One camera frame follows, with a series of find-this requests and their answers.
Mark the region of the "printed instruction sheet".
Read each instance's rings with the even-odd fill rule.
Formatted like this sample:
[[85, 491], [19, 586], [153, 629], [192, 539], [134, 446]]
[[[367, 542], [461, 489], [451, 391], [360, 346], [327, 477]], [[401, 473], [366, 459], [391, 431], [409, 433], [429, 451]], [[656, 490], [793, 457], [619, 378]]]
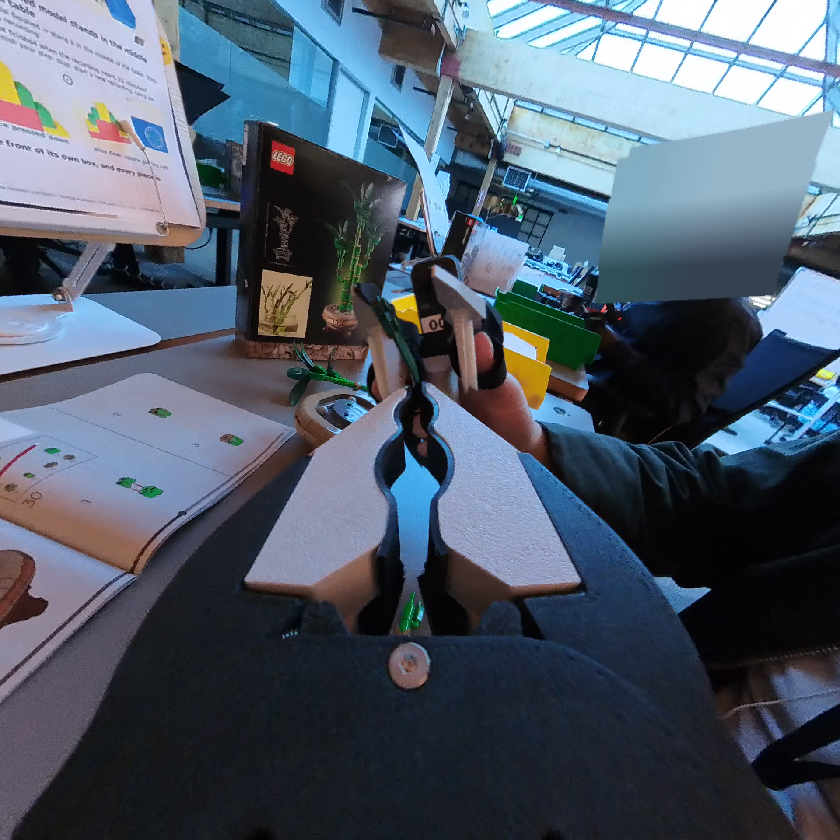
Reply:
[[2, 1], [2, 226], [197, 227], [176, 82], [152, 2]]

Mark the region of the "open instruction booklet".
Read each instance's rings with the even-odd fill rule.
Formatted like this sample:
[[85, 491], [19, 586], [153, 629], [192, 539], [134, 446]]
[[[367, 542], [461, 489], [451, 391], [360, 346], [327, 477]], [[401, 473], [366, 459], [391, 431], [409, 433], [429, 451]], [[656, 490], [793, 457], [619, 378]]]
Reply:
[[1, 698], [293, 434], [156, 374], [2, 413]]

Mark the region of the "green plastic bin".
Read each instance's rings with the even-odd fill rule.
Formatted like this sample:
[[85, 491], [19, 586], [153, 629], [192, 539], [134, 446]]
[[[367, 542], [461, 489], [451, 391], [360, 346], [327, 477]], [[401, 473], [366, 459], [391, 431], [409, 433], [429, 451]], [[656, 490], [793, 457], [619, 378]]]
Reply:
[[516, 280], [508, 291], [497, 289], [495, 308], [504, 322], [523, 328], [549, 341], [548, 359], [571, 369], [590, 365], [601, 338], [585, 327], [585, 321], [538, 300], [539, 290]]

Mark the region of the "black toy set box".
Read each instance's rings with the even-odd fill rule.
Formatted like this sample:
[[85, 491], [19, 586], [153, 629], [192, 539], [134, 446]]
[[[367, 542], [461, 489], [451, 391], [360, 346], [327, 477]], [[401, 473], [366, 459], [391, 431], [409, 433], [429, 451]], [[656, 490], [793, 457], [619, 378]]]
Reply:
[[382, 288], [406, 184], [267, 122], [245, 123], [236, 327], [250, 358], [367, 354], [353, 289]]

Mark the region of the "white document stand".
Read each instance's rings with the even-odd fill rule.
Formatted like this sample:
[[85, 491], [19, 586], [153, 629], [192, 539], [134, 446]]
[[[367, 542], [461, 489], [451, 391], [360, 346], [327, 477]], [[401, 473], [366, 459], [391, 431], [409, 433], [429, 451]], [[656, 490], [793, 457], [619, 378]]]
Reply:
[[152, 2], [1, 2], [2, 235], [86, 242], [50, 294], [2, 297], [2, 374], [151, 346], [82, 296], [116, 244], [182, 246], [205, 205]]

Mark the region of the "person's right hand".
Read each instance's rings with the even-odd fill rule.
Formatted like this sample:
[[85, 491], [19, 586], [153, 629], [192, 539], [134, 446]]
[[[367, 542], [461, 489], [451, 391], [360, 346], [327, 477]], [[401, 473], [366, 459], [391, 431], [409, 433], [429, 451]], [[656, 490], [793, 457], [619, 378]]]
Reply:
[[497, 388], [461, 392], [462, 407], [519, 452], [551, 468], [549, 433], [534, 419], [519, 382], [510, 374]]

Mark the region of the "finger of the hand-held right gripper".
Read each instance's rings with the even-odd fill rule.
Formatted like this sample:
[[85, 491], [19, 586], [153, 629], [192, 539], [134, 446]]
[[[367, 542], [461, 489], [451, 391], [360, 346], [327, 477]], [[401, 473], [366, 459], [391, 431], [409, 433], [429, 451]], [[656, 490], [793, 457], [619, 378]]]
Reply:
[[447, 352], [446, 328], [454, 341], [458, 378], [462, 394], [480, 388], [476, 357], [476, 334], [489, 324], [487, 301], [441, 266], [430, 269], [436, 311], [429, 316], [429, 350], [432, 355]]
[[360, 283], [353, 289], [354, 314], [367, 339], [379, 399], [383, 401], [397, 390], [397, 348], [377, 313], [382, 307], [374, 306], [380, 296], [378, 286], [372, 283]]

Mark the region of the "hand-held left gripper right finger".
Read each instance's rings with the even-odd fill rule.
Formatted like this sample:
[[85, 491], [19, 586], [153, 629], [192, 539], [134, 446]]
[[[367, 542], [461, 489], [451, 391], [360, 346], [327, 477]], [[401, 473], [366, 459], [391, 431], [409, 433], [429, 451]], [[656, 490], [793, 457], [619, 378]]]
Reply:
[[494, 602], [583, 591], [519, 452], [436, 386], [423, 384], [429, 548], [420, 589], [432, 634], [461, 635]]

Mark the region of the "navy chair back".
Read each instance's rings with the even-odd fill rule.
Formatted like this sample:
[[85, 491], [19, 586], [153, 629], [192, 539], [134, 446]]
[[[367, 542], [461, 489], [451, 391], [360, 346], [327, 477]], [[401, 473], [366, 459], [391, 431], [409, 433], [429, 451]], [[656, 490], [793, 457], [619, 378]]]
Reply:
[[775, 329], [747, 356], [703, 416], [706, 433], [739, 420], [795, 385], [810, 379], [838, 356], [838, 349], [816, 347]]

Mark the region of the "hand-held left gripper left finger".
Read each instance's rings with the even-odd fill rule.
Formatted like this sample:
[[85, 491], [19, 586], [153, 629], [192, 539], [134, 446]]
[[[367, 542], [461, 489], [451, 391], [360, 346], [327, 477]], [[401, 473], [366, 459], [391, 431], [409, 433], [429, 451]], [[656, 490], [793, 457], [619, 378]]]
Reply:
[[334, 604], [349, 629], [392, 630], [405, 575], [392, 486], [404, 387], [312, 454], [245, 577], [253, 592]]

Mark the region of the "yellow plastic bin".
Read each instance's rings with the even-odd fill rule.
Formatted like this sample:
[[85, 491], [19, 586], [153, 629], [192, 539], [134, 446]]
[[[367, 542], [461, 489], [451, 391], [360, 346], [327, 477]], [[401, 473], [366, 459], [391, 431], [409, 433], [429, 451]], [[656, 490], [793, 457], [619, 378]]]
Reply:
[[[451, 325], [442, 314], [421, 318], [413, 293], [393, 299], [392, 305], [399, 319], [410, 322], [421, 333], [419, 353], [426, 372], [424, 380], [458, 402], [458, 378], [448, 356]], [[529, 407], [538, 409], [550, 382], [551, 369], [546, 362], [550, 343], [508, 322], [502, 323], [502, 329], [507, 372], [521, 385]]]

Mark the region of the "tan round pot base model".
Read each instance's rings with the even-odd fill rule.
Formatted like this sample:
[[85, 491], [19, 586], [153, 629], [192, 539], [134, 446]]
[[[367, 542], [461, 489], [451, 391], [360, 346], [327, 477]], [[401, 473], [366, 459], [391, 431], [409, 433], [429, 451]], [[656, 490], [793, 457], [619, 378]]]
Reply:
[[369, 395], [340, 387], [303, 398], [295, 412], [295, 428], [313, 448], [330, 441], [361, 419], [375, 405]]

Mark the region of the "green sprig with leaves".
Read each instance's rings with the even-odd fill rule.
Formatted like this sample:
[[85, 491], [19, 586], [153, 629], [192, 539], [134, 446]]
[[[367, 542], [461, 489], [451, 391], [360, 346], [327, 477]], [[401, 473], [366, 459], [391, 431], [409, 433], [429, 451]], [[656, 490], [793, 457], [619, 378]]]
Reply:
[[287, 375], [296, 382], [291, 388], [289, 395], [289, 405], [294, 407], [303, 397], [311, 382], [328, 382], [340, 387], [352, 390], [353, 392], [369, 392], [366, 385], [352, 381], [342, 376], [332, 367], [332, 359], [334, 350], [329, 355], [329, 360], [326, 368], [319, 364], [315, 364], [308, 356], [303, 344], [297, 340], [292, 343], [292, 349], [297, 359], [302, 366], [291, 367]]

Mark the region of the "person's right forearm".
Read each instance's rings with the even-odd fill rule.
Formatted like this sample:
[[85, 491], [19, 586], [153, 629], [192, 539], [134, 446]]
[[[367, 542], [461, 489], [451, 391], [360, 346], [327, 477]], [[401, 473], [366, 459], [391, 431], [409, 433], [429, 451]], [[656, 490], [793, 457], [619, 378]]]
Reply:
[[682, 613], [708, 666], [838, 651], [838, 432], [719, 456], [545, 429], [552, 472], [651, 574], [708, 589]]

